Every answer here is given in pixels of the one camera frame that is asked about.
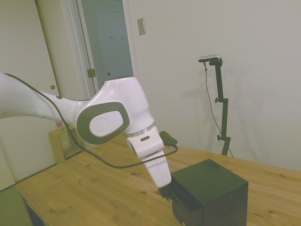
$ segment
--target light switch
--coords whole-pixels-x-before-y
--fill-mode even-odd
[[[143,35],[146,33],[145,31],[145,25],[144,25],[144,18],[141,18],[138,20],[138,29],[139,29],[139,34]]]

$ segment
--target black cable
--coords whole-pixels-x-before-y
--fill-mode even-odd
[[[210,98],[209,91],[208,91],[208,83],[207,83],[207,67],[206,67],[206,63],[205,63],[205,62],[203,62],[203,63],[204,63],[204,66],[205,66],[205,72],[206,72],[206,90],[207,90],[207,94],[208,94],[208,98],[209,98],[209,104],[210,104],[211,114],[212,114],[213,120],[214,120],[214,122],[215,122],[215,124],[216,124],[218,130],[220,131],[220,133],[221,133],[221,135],[222,135],[222,131],[221,131],[220,127],[218,126],[218,124],[217,124],[217,122],[216,122],[216,120],[215,120],[215,116],[214,116],[214,114],[213,114],[212,104],[211,104],[211,98]]]
[[[45,96],[43,93],[41,93],[40,91],[38,91],[37,89],[35,89],[35,88],[32,87],[31,85],[29,85],[28,83],[26,83],[26,82],[23,81],[22,79],[20,79],[20,78],[18,78],[18,77],[15,77],[15,76],[13,76],[13,75],[11,75],[11,74],[7,74],[7,73],[5,73],[5,74],[8,75],[9,77],[12,77],[12,78],[14,78],[14,79],[17,79],[18,81],[20,81],[21,83],[23,83],[24,85],[26,85],[27,87],[29,87],[30,89],[32,89],[33,91],[35,91],[36,93],[40,94],[40,95],[41,95],[42,97],[44,97],[46,100],[48,100],[48,101],[55,107],[55,109],[57,110],[57,112],[58,112],[58,114],[60,115],[60,117],[61,117],[63,123],[65,124],[65,126],[66,126],[66,128],[67,128],[67,130],[68,130],[68,132],[69,132],[69,134],[70,134],[70,136],[72,137],[74,143],[75,143],[80,149],[82,149],[83,151],[89,153],[90,155],[94,156],[95,158],[99,159],[99,160],[102,161],[104,164],[106,164],[106,165],[108,165],[108,166],[110,166],[110,167],[113,167],[113,168],[116,168],[116,169],[130,168],[130,167],[133,167],[133,166],[142,165],[142,164],[144,164],[144,163],[147,163],[147,162],[150,162],[150,161],[153,161],[153,160],[162,158],[162,157],[166,157],[166,156],[171,155],[171,154],[175,153],[176,151],[178,151],[178,147],[177,147],[176,145],[173,145],[172,147],[175,148],[174,151],[172,151],[172,152],[170,152],[170,153],[167,153],[167,154],[163,154],[163,155],[157,156],[157,157],[152,158],[152,159],[149,159],[149,160],[145,160],[145,161],[142,161],[142,162],[138,162],[138,163],[134,163],[134,164],[131,164],[131,165],[126,165],[126,166],[115,166],[115,165],[112,165],[112,164],[108,163],[107,161],[105,161],[104,159],[102,159],[101,157],[99,157],[98,155],[96,155],[96,154],[94,154],[93,152],[87,150],[86,148],[84,148],[83,146],[81,146],[81,145],[77,142],[77,140],[76,140],[75,137],[73,136],[73,134],[72,134],[72,132],[71,132],[71,130],[70,130],[70,128],[69,128],[67,122],[66,122],[65,119],[63,118],[63,116],[62,116],[60,110],[58,109],[58,107],[55,105],[55,103],[54,103],[51,99],[49,99],[49,98],[48,98],[47,96]]]

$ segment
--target door hinge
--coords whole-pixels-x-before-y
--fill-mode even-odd
[[[95,69],[88,69],[88,78],[96,77]]]

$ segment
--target green floor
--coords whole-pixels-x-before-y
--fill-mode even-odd
[[[25,203],[14,186],[0,191],[0,226],[32,226]]]

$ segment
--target small bottle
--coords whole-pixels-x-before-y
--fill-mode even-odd
[[[58,130],[63,130],[63,124],[61,122],[56,122],[56,126]]]

